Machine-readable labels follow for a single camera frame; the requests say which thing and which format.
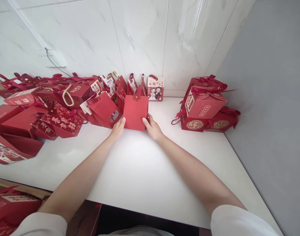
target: wall switch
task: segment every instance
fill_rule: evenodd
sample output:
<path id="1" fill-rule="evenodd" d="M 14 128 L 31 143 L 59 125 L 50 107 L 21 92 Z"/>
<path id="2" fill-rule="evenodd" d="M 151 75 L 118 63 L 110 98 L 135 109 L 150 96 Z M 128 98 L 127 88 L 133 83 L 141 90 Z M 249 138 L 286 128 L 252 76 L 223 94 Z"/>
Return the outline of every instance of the wall switch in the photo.
<path id="1" fill-rule="evenodd" d="M 55 67 L 55 65 L 57 67 L 67 66 L 66 60 L 63 58 L 61 53 L 59 53 L 56 50 L 48 50 L 48 56 L 55 65 L 51 63 L 45 50 L 35 51 L 35 55 L 36 55 L 36 62 L 38 63 L 39 66 L 44 66 L 44 67 Z"/>

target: rope handle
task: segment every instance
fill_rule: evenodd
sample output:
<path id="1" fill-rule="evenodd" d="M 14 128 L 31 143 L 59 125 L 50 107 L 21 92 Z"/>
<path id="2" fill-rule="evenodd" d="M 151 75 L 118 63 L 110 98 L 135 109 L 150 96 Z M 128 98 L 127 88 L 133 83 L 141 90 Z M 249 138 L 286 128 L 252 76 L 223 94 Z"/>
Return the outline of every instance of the rope handle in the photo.
<path id="1" fill-rule="evenodd" d="M 63 100 L 64 100 L 65 104 L 66 104 L 67 106 L 69 106 L 69 107 L 71 107 L 71 106 L 73 106 L 73 105 L 75 104 L 75 102 L 74 102 L 74 100 L 72 99 L 70 93 L 67 92 L 67 90 L 70 89 L 70 87 L 71 87 L 71 84 L 70 84 L 70 85 L 64 90 L 64 92 L 63 92 Z M 71 101 L 72 101 L 71 104 L 68 104 L 68 103 L 67 103 L 67 101 L 66 101 L 66 99 L 65 99 L 65 94 L 67 94 L 67 95 L 70 97 L 70 99 L 71 99 Z"/>

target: stacked gift boxes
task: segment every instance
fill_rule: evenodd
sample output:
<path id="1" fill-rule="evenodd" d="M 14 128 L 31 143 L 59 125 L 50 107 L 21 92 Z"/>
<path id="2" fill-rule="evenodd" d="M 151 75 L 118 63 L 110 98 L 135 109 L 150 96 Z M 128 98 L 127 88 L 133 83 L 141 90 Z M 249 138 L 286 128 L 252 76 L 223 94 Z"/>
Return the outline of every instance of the stacked gift boxes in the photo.
<path id="1" fill-rule="evenodd" d="M 131 73 L 128 83 L 115 71 L 107 76 L 72 77 L 55 74 L 51 78 L 27 74 L 1 82 L 0 95 L 7 105 L 0 106 L 0 163 L 10 164 L 36 156 L 43 143 L 78 135 L 82 124 L 113 128 L 126 117 L 125 128 L 145 130 L 148 101 L 162 101 L 164 78 L 150 75 L 148 88 Z M 154 95 L 147 96 L 147 91 Z"/>
<path id="2" fill-rule="evenodd" d="M 240 112 L 224 106 L 227 100 L 222 93 L 228 92 L 226 88 L 227 84 L 216 80 L 214 75 L 192 78 L 172 124 L 181 122 L 183 130 L 198 132 L 222 133 L 231 126 L 235 128 Z"/>

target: white countertop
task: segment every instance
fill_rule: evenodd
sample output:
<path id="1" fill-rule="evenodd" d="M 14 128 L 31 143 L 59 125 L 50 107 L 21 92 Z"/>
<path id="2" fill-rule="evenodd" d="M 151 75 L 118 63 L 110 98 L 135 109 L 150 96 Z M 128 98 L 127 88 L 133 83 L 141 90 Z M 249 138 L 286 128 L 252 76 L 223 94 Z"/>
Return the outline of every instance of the white countertop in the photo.
<path id="1" fill-rule="evenodd" d="M 208 166 L 250 212 L 282 235 L 223 133 L 185 131 L 180 123 L 171 125 L 179 111 L 180 100 L 165 97 L 162 102 L 150 101 L 149 113 L 166 136 Z M 46 140 L 36 157 L 9 165 L 0 164 L 0 178 L 53 191 L 110 132 L 108 128 L 85 124 L 77 137 Z M 146 132 L 124 130 L 87 199 L 210 228 L 210 218 L 202 204 Z"/>

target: cartoon couple illustration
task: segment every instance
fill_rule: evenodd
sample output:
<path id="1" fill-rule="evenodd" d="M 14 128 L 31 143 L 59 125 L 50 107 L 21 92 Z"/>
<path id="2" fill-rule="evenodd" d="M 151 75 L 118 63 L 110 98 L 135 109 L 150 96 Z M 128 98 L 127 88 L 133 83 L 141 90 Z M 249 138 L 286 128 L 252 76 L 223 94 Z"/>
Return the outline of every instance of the cartoon couple illustration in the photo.
<path id="1" fill-rule="evenodd" d="M 149 100 L 157 101 L 158 97 L 161 96 L 160 92 L 161 92 L 160 86 L 157 87 L 157 89 L 155 87 L 152 87 Z"/>

